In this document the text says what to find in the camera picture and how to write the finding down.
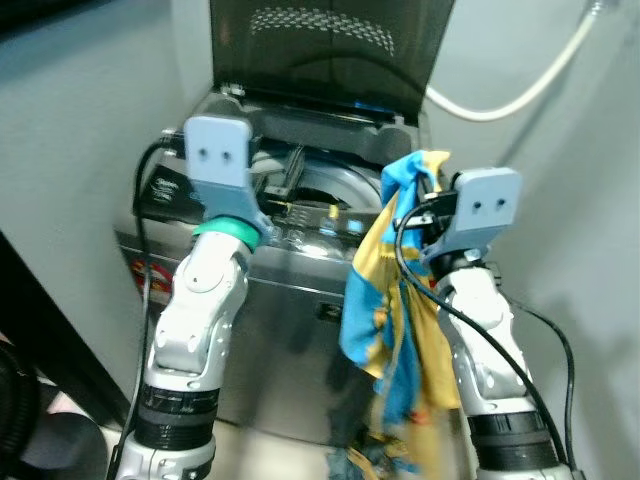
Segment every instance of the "towel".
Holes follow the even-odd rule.
[[[431,480],[442,478],[434,418],[459,408],[460,400],[436,306],[404,281],[396,263],[393,220],[417,205],[419,174],[441,191],[438,173],[448,158],[448,152],[418,151],[383,169],[384,208],[354,257],[340,331],[345,355],[378,379],[370,429],[381,436],[403,430],[409,463]],[[421,245],[421,230],[407,230],[403,254],[429,286],[429,272],[418,262]]]

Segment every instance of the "washing machine lid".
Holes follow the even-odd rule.
[[[453,0],[211,0],[214,83],[417,123]]]

